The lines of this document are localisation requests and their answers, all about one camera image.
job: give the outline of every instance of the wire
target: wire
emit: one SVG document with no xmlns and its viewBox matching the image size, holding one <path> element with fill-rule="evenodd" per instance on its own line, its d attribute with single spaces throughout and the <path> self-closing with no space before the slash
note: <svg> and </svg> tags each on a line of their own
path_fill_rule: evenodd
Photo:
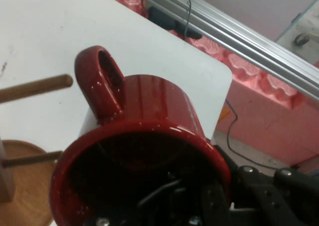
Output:
<svg viewBox="0 0 319 226">
<path fill-rule="evenodd" d="M 188 9 L 187 22 L 186 22 L 185 31 L 184 31 L 184 40 L 185 40 L 187 43 L 189 43 L 188 40 L 187 40 L 187 36 L 186 36 L 186 35 L 187 35 L 187 30 L 188 30 L 188 25 L 189 25 L 189 19 L 190 19 L 191 0 L 188 0 L 188 2 L 189 2 L 189 9 Z"/>
<path fill-rule="evenodd" d="M 236 152 L 235 150 L 233 150 L 233 149 L 230 147 L 230 144 L 229 144 L 230 130 L 231 130 L 231 128 L 233 127 L 233 125 L 235 124 L 235 122 L 238 120 L 238 115 L 237 115 L 235 109 L 229 104 L 228 100 L 226 100 L 226 103 L 227 103 L 227 105 L 229 106 L 229 108 L 232 110 L 232 112 L 233 112 L 234 115 L 235 115 L 235 119 L 230 123 L 230 126 L 229 126 L 228 131 L 227 131 L 227 138 L 226 138 L 226 140 L 227 140 L 227 146 L 228 146 L 229 150 L 230 150 L 231 152 L 233 152 L 234 154 L 240 156 L 241 158 L 243 158 L 243 159 L 245 159 L 245 160 L 248 160 L 249 162 L 251 162 L 251 163 L 253 163 L 253 164 L 255 164 L 255 165 L 258 165 L 258 166 L 261 166 L 261 167 L 264 167 L 264 168 L 267 168 L 267 169 L 271 169 L 271 170 L 277 170 L 278 168 L 257 163 L 257 162 L 255 162 L 255 161 L 253 161 L 253 160 L 247 158 L 246 156 L 244 156 L 244 155 L 242 155 L 242 154 Z"/>
</svg>

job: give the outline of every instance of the pink foam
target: pink foam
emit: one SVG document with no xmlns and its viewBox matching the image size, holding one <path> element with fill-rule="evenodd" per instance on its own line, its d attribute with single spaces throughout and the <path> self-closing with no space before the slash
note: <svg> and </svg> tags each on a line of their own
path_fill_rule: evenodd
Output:
<svg viewBox="0 0 319 226">
<path fill-rule="evenodd" d="M 142 0 L 117 1 L 147 18 Z M 184 40 L 182 35 L 170 32 Z M 289 165 L 319 154 L 318 102 L 206 37 L 188 40 L 201 51 L 224 62 L 233 72 L 227 99 L 236 109 L 239 119 L 231 137 Z M 216 129 L 227 132 L 233 118 L 229 114 Z"/>
</svg>

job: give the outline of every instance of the aluminum rail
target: aluminum rail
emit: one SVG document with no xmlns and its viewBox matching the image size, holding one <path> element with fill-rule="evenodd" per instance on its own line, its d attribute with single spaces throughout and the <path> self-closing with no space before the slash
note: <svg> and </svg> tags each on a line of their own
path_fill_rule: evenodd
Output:
<svg viewBox="0 0 319 226">
<path fill-rule="evenodd" d="M 146 0 L 186 22 L 187 0 Z M 189 27 L 319 101 L 319 70 L 203 0 L 191 0 Z"/>
</svg>

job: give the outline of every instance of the red mug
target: red mug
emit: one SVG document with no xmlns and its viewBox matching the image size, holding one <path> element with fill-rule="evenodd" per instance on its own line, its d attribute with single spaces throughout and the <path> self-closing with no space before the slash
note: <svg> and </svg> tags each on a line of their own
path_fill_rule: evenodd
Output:
<svg viewBox="0 0 319 226">
<path fill-rule="evenodd" d="M 198 183 L 218 178 L 229 196 L 229 168 L 178 86 L 152 75 L 124 77 L 101 46 L 78 54 L 75 75 L 94 115 L 52 175 L 57 225 L 86 225 L 100 208 L 138 201 L 172 172 Z"/>
</svg>

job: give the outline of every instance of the wooden base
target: wooden base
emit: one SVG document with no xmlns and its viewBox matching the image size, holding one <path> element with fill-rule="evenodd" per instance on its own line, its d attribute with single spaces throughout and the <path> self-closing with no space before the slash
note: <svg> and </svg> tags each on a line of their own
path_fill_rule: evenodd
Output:
<svg viewBox="0 0 319 226">
<path fill-rule="evenodd" d="M 8 159 L 39 155 L 45 151 L 18 140 L 3 140 Z M 53 219 L 48 191 L 55 163 L 34 164 L 12 168 L 16 185 L 11 203 L 0 203 L 1 226 L 48 226 Z"/>
</svg>

